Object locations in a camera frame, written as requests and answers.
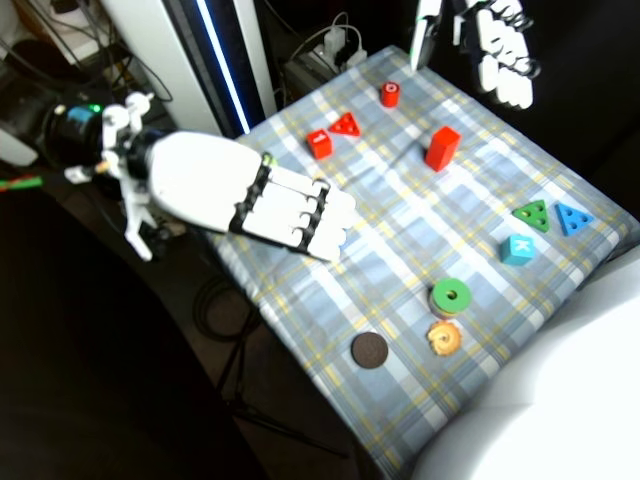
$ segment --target blue triangle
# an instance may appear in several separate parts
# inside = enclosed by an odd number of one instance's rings
[[[556,203],[556,212],[560,225],[562,225],[562,231],[567,237],[578,233],[594,220],[588,213],[567,207],[563,203]]]

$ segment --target red triangle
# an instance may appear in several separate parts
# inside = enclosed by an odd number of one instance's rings
[[[356,119],[351,112],[347,112],[341,116],[336,123],[329,127],[329,131],[342,135],[351,135],[353,137],[360,136],[360,127],[358,127]]]

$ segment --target led light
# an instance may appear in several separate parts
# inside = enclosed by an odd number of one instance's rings
[[[211,14],[209,13],[207,3],[205,0],[196,0],[196,3],[198,5],[198,10],[200,10],[200,15],[202,15],[204,27],[207,30],[207,34],[209,35],[209,40],[211,40],[211,46],[213,47],[213,51],[216,54],[218,63],[220,64],[222,76],[224,77],[224,81],[226,82],[229,93],[231,94],[231,100],[233,100],[233,105],[236,108],[236,113],[238,114],[238,118],[240,119],[240,123],[242,124],[242,130],[244,130],[244,133],[249,133],[249,124],[247,123],[247,118],[245,117],[244,110],[242,109],[242,104],[240,103],[240,98],[238,97],[236,86],[233,84],[231,72],[229,71],[227,61],[224,58],[222,45],[220,45],[218,34],[216,33],[216,29],[213,26],[213,21],[211,19]]]

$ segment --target red cylinder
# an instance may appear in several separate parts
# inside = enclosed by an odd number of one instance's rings
[[[382,85],[380,101],[385,107],[395,107],[400,100],[400,85],[395,82],[387,82]]]

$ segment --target green triangular block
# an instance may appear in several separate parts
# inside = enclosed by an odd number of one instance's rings
[[[549,231],[549,216],[544,200],[537,200],[524,207],[516,208],[513,211],[513,216],[541,232],[547,233]]]

